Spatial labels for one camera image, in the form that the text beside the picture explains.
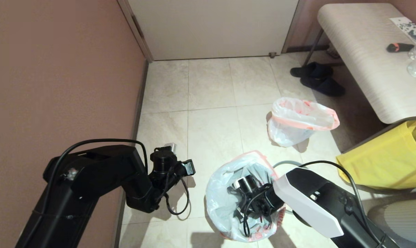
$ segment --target trash bin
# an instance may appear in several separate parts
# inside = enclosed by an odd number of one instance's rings
[[[211,176],[206,187],[206,210],[209,218],[222,235],[241,242],[255,242],[275,234],[280,226],[285,208],[274,212],[270,219],[247,219],[250,237],[244,235],[243,222],[237,210],[241,197],[228,190],[241,177],[253,175],[261,184],[272,183],[278,179],[272,166],[260,152],[242,154],[220,167]]]
[[[272,105],[272,117],[267,123],[271,139],[288,147],[308,139],[315,131],[338,127],[334,110],[316,102],[282,97]]]
[[[337,156],[358,185],[416,187],[416,121],[405,122],[352,151]],[[348,182],[342,171],[340,176]]]

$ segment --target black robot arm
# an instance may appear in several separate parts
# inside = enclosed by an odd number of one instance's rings
[[[16,248],[75,248],[101,196],[122,186],[129,207],[151,213],[171,187],[195,173],[192,160],[178,161],[171,146],[154,149],[149,175],[132,146],[102,146],[67,154],[55,168],[59,158],[53,158],[44,171],[43,178],[49,182],[55,170],[52,187],[42,193]]]

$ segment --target yellow bag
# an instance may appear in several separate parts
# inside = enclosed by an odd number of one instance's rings
[[[337,156],[358,185],[416,187],[416,121],[405,122],[352,151]],[[349,182],[346,175],[340,176]]]

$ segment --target white plastic bag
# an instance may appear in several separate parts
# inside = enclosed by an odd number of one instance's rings
[[[316,102],[282,97],[272,105],[272,117],[267,131],[273,141],[288,147],[298,144],[314,134],[340,125],[337,113]]]
[[[255,176],[260,185],[278,178],[272,166],[260,152],[250,151],[220,167],[211,176],[206,187],[206,209],[210,219],[223,236],[241,242],[254,242],[275,234],[285,213],[284,208],[274,212],[271,215],[271,221],[249,216],[247,222],[251,236],[244,235],[243,223],[234,217],[240,199],[237,195],[228,193],[228,187],[237,179],[249,174]]]

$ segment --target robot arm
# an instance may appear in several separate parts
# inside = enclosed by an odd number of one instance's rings
[[[302,223],[330,238],[340,248],[378,247],[378,242],[364,227],[361,216],[364,213],[358,208],[355,196],[311,170],[294,168],[270,187],[255,187],[252,176],[239,179],[237,184],[248,192],[248,207],[242,213],[250,211],[269,216],[286,203]],[[384,238],[384,247],[399,247],[369,219],[367,223],[376,237]]]
[[[59,158],[53,158],[47,165],[43,174],[46,182]],[[171,146],[156,148],[150,159],[154,166],[148,175],[132,146],[102,146],[68,154],[55,171],[47,209],[43,213],[48,187],[16,248],[77,247],[101,196],[122,186],[129,207],[151,213],[159,208],[162,196],[171,187],[182,177],[195,173],[192,161],[178,161]]]

